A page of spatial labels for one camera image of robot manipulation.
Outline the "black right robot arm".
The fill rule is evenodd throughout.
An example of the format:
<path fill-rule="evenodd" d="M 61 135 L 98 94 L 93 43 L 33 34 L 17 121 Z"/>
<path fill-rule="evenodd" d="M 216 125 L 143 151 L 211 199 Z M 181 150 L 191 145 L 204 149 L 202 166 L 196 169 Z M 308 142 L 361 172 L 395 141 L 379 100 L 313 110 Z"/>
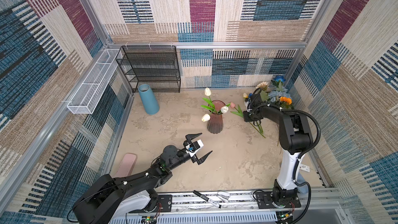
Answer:
<path fill-rule="evenodd" d="M 284 155 L 271 195 L 272 204 L 276 208 L 285 207 L 296 200 L 300 187 L 306 186 L 311 193 L 311 185 L 306 181 L 299 182 L 298 177 L 302 158 L 316 147 L 321 138 L 320 125 L 315 117 L 300 110 L 286 110 L 255 95 L 245 100 L 245 106 L 245 122 L 269 119 L 279 125 L 279 143 Z"/>

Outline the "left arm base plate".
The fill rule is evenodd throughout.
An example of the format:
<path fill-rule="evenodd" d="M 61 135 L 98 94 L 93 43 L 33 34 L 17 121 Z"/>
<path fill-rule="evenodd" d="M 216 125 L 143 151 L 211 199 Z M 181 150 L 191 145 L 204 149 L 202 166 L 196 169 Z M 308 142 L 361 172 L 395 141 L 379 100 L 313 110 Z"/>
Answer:
<path fill-rule="evenodd" d="M 135 213 L 156 213 L 159 209 L 160 212 L 171 212 L 172 208 L 172 195 L 158 195 L 156 198 L 150 199 L 149 203 L 144 209 L 130 211 L 129 214 Z"/>

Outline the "dark red glass vase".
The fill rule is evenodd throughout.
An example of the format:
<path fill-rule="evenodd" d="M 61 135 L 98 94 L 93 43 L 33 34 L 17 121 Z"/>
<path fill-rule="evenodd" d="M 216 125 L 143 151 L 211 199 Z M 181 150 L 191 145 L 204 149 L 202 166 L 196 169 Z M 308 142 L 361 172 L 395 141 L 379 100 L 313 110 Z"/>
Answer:
<path fill-rule="evenodd" d="M 221 109 L 226 104 L 220 100 L 213 100 L 215 113 L 210 113 L 210 120 L 207 122 L 207 129 L 212 134 L 218 134 L 223 130 L 223 117 Z"/>

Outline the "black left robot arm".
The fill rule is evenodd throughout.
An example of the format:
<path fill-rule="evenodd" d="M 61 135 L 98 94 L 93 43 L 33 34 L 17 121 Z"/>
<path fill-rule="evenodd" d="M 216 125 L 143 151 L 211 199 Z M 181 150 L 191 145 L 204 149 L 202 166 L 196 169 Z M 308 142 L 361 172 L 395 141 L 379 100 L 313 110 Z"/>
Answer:
<path fill-rule="evenodd" d="M 202 158 L 197 152 L 204 147 L 201 140 L 195 141 L 201 133 L 188 134 L 183 148 L 169 145 L 156 157 L 149 169 L 125 177 L 111 177 L 105 174 L 74 203 L 70 212 L 79 224 L 107 224 L 121 212 L 122 202 L 129 202 L 132 211 L 145 209 L 157 197 L 156 188 L 164 185 L 172 176 L 172 170 L 192 161 L 198 165 L 205 162 L 210 153 Z"/>

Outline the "pink tulip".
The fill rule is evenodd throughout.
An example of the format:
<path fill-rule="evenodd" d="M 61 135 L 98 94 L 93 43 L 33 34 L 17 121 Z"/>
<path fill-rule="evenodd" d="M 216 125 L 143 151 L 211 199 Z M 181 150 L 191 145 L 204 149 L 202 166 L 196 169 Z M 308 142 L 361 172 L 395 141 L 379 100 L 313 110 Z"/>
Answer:
<path fill-rule="evenodd" d="M 239 105 L 236 105 L 235 103 L 231 102 L 229 103 L 229 107 L 233 109 L 232 114 L 235 114 L 239 117 L 243 117 L 243 111 Z M 264 131 L 261 126 L 261 121 L 250 122 L 250 125 L 265 139 Z"/>

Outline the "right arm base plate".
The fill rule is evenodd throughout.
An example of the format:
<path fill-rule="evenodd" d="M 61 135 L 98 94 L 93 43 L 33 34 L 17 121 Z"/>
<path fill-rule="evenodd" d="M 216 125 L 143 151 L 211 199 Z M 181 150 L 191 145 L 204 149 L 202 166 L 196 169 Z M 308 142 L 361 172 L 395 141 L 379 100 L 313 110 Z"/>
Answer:
<path fill-rule="evenodd" d="M 259 209 L 286 209 L 286 208 L 300 208 L 302 205 L 298 197 L 280 199 L 278 202 L 273 201 L 273 193 L 271 191 L 256 190 L 252 194 L 255 201 L 257 201 Z"/>

